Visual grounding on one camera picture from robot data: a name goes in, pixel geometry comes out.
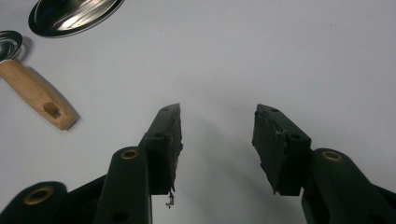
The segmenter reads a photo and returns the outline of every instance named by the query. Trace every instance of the stainless steel lid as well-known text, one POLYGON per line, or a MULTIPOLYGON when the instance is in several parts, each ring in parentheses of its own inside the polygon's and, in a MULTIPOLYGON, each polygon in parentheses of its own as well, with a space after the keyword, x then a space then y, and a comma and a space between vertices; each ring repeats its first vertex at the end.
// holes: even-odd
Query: stainless steel lid
POLYGON ((123 0, 40 0, 29 16, 37 35, 61 37, 87 30, 105 20, 123 0))

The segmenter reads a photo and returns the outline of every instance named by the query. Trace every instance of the measuring spoon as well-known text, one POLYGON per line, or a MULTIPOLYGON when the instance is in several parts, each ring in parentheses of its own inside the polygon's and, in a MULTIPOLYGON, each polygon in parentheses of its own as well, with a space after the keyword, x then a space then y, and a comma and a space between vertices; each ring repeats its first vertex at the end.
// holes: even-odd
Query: measuring spoon
POLYGON ((76 122, 73 110, 50 85, 20 62, 11 60, 21 44, 18 32, 0 32, 0 76, 44 119, 60 130, 68 129, 76 122))

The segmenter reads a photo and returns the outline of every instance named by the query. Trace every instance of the hole in handle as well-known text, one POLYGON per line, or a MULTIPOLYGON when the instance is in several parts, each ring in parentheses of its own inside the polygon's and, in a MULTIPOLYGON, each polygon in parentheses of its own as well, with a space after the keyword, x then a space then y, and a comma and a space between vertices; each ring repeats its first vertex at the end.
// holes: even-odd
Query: hole in handle
POLYGON ((46 111, 54 119, 58 119, 62 115, 62 111, 54 103, 45 103, 44 111, 46 111))

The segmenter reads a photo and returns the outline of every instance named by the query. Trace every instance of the wooden handle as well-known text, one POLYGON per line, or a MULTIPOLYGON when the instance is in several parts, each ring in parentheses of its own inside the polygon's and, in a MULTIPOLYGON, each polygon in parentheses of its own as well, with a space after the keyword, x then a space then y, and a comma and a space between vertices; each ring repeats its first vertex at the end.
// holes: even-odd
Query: wooden handle
POLYGON ((38 114, 60 130, 76 122, 76 116, 49 85, 23 64, 14 60, 0 62, 0 76, 38 114))

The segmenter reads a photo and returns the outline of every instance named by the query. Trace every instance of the white surface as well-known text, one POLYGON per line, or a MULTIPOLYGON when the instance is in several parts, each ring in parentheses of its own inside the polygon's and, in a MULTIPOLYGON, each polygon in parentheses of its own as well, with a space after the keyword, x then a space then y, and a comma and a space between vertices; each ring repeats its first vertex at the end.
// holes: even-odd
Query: white surface
POLYGON ((0 30, 24 36, 23 63, 80 118, 58 131, 0 79, 0 210, 37 182, 71 190, 104 174, 173 103, 176 205, 153 197, 154 223, 304 223, 301 199, 272 194, 250 144, 258 103, 396 191, 395 1, 126 0, 58 39, 30 31, 35 3, 2 1, 0 30))

